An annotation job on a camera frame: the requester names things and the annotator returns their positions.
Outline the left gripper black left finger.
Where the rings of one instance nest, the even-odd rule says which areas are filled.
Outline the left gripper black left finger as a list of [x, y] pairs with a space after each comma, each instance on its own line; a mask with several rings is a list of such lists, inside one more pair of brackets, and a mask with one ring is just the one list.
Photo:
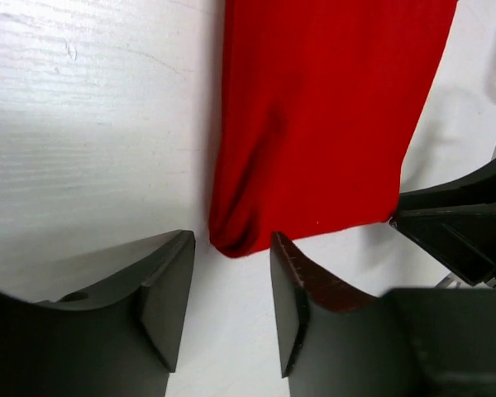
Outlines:
[[195, 236], [51, 302], [0, 292], [0, 396], [162, 396], [176, 370]]

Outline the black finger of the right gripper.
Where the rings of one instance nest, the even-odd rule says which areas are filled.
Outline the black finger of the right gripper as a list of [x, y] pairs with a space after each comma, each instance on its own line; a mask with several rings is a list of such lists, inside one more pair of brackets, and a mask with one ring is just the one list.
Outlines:
[[400, 194], [389, 224], [466, 284], [496, 288], [496, 158], [462, 178]]

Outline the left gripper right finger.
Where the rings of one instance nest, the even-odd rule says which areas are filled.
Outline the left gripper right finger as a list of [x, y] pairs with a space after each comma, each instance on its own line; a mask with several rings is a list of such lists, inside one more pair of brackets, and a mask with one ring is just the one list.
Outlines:
[[281, 372], [293, 396], [496, 396], [496, 289], [374, 297], [271, 237]]

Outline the red t shirt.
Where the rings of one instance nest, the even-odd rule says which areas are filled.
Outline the red t shirt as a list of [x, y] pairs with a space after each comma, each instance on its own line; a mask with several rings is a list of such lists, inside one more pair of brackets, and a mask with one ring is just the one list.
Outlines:
[[208, 229], [231, 258], [385, 222], [454, 1], [229, 1]]

